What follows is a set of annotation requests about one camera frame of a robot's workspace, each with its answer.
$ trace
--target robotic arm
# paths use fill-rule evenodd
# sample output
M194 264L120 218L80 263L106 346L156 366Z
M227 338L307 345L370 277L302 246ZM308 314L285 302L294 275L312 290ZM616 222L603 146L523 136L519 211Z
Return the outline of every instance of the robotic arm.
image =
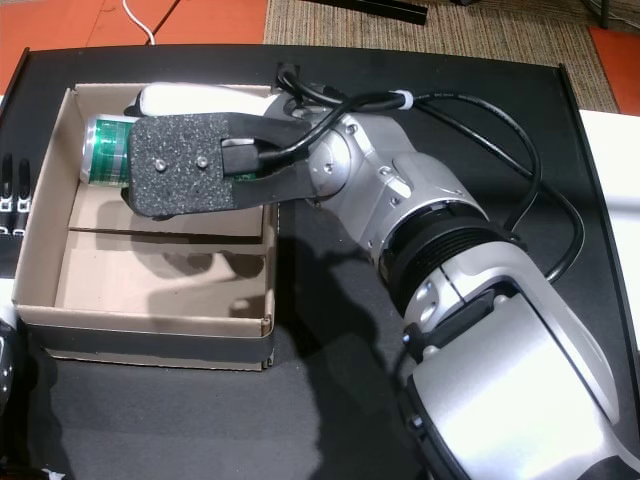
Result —
M391 118L291 100L282 94L264 117L138 120L123 192L132 209L165 218L309 198L333 212L404 317L417 366L401 410L435 478L640 478L612 431L618 399L602 350L517 239ZM270 163L269 148L304 133ZM170 160L158 169L158 158Z

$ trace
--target cardboard box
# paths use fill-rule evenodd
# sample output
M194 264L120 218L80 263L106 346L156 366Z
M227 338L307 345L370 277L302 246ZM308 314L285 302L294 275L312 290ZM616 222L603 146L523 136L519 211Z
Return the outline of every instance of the cardboard box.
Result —
M120 114L142 86L66 92L13 301L55 357L261 370L273 353L276 207L155 222L118 189L79 182L86 119Z

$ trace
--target black tray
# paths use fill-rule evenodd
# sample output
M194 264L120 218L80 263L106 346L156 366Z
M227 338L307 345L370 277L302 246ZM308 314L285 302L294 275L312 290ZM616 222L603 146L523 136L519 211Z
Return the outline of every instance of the black tray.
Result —
M461 90L510 112L537 144L545 178L583 216L584 251L556 284L614 371L616 431L640 454L633 325L602 191L562 68L377 50L281 46L113 47L30 53L0 118L0 154L38 167L64 90L75 83L271 84L275 66L350 93ZM443 104L519 158L515 136L473 107ZM446 162L496 219L525 183L416 112L392 114L418 150ZM545 269L570 239L539 202L520 233ZM77 478L415 478L390 378L401 321L362 252L329 214L282 207L276 364L261 374L56 362L37 354L29 442L36 465ZM8 252L7 243L0 251ZM0 275L15 268L0 255Z

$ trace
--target white table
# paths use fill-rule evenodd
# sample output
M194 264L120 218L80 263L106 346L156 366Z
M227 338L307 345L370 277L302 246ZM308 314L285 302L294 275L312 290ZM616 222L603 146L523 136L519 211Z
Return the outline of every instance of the white table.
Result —
M640 344L640 117L581 110Z

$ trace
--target black cable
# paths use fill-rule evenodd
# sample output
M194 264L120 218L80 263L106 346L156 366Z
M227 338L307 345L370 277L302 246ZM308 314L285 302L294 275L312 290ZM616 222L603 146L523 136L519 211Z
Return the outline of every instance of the black cable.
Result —
M291 71L280 72L278 78L285 89L289 91L289 93L303 95L319 103L320 105L337 107L343 102L343 100L341 99L333 98L331 96L318 92L311 86L302 82L297 77L297 75L294 75ZM380 111L401 107L405 101L404 97L399 94L395 94L394 96L395 98L390 99L386 102L368 103L366 105L363 105L358 109L358 111ZM518 122L516 122L508 113L493 105L492 103L489 103L486 100L482 100L481 98L457 92L432 92L424 95L419 95L418 97L415 97L414 101L428 102L440 99L459 100L462 102L471 103L484 110L489 111L501 121L506 123L512 130L514 130L524 143L529 156L531 157L533 177L526 195L504 222L505 229L509 231L515 230L516 226L529 211L529 209L535 202L538 193L540 192L540 183L542 182L542 161L540 160L540 155L538 154L538 150L536 149L534 143L531 141L531 138L529 137L527 132L525 132L520 124L518 124Z
M449 99L470 103L492 113L495 117L499 118L502 122L507 124L518 135L518 137L520 137L522 143L524 143L527 149L527 152L529 153L529 156L531 157L531 171L533 176L531 179L529 190L527 191L527 194L522 199L522 201L504 222L504 228L512 232L513 230L515 230L520 220L522 220L522 217L524 217L525 214L529 211L538 196L538 192L540 191L540 185L542 182L542 161L540 160L538 149L531 141L531 138L529 137L527 132L525 132L525 130L518 124L518 122L511 118L508 113L481 98L458 92L433 92L419 95L415 98L415 102L422 103L430 102L433 100Z
M331 110L329 114L324 117L315 127L309 130L302 138L288 147L281 148L279 150L267 150L258 154L258 159L262 163L277 163L286 160L288 157L296 153L297 151L307 148L313 142L318 140L324 133L330 130L336 123L340 121L342 116L357 108L361 105L384 102L395 97L396 94L391 92L381 93L366 93L363 95L356 95L355 97L349 97L344 102L340 103L336 108Z
M448 114L431 105L427 105L424 103L416 103L414 105L418 110L431 115L437 120L458 130L460 133L476 142L485 150L493 153L498 157L498 159L511 167L518 174L522 175L524 178L530 180L533 177L533 173L530 170L523 167L518 161L513 159L500 147L494 145L489 140L484 138L478 132L472 130L468 126L464 125L463 123L450 117ZM541 187L543 192L546 193L567 213L567 215L571 219L571 224L573 227L573 239L571 241L571 244L567 248L566 252L562 255L560 260L553 267L551 267L551 269L545 275L547 280L553 283L558 280L562 276L562 274L564 274L571 267L571 265L573 265L573 262L575 262L576 258L578 258L578 255L580 255L582 245L584 244L584 224L582 222L582 217L580 217L578 211L571 204L571 202L566 199L564 195L562 195L558 190L556 190L545 181L541 182Z
M338 107L347 99L347 97L343 99L334 98L318 92L313 87L301 81L296 75L288 71L283 72L278 78L285 87L285 90L289 93L305 96L319 105ZM404 97L402 95L393 92L386 93L390 94L388 99L381 102L369 102L365 105L354 108L354 110L359 112L380 112L384 110L395 110L404 105Z
M314 102L319 103L320 105L336 107L336 110L337 110L346 101L348 101L348 98L345 98L345 100L341 100L341 99L337 99L337 98L325 95L323 93L320 93L314 90L312 87L300 81L300 79L296 75L288 71L283 72L281 75L279 75L279 79L283 84L285 90L289 91L294 95L305 96L313 100ZM371 102L371 103L366 103L364 105L360 105L358 107L352 107L352 109L359 108L359 111L365 111L365 109L366 111L374 111L375 108L378 108L378 109L399 108L404 104L404 97L400 94L395 94L395 97L396 97L395 99L392 99L392 98L385 99L384 101L379 102L377 105ZM471 128L458 122L452 117L449 117L444 112L434 107L431 107L429 105L426 105L426 102L440 100L440 99L455 99L455 100L460 100L466 103L474 104L480 108L483 108L491 112L493 115L495 115L504 123L506 123L518 134L520 139L525 144L525 147L531 156L532 170L530 171L527 168L523 167L519 162L514 160L506 152L504 152L498 146L491 143L489 140L487 140L485 137L483 137L481 134L479 134L475 130L472 130ZM541 190L541 188L544 189L545 193L547 193L553 201L555 201L563 210L565 210L565 212L567 212L573 226L573 231L574 231L573 239L571 241L571 244L569 245L569 248L560 258L560 260L546 274L546 278L549 282L554 282L558 278L560 278L562 274L566 272L569 269L569 267L571 267L573 262L576 260L576 258L580 254L580 251L582 250L582 245L584 243L584 224L582 223L582 218L580 217L580 214L575 209L575 207L555 188L553 188L546 182L542 181L542 162L540 161L540 157L538 155L537 149L535 148L535 145L531 141L529 135L524 131L524 129L506 112L496 107L495 105L485 100L482 100L478 97L474 97L472 95L467 95L463 93L457 93L457 92L428 93L428 94L415 97L414 105L419 110L434 116L438 120L441 120L444 123L447 123L451 127L455 128L456 130L460 131L467 137L471 138L480 146L482 146L489 152L498 156L500 160L502 160L504 163L510 166L517 173L519 173L526 179L530 180L531 186L527 191L527 195L523 198L523 200L520 202L517 208L509 216L509 218L505 222L505 228L509 230L513 230L516 227L516 225L519 223L522 217L531 208L531 205L537 198L537 195Z

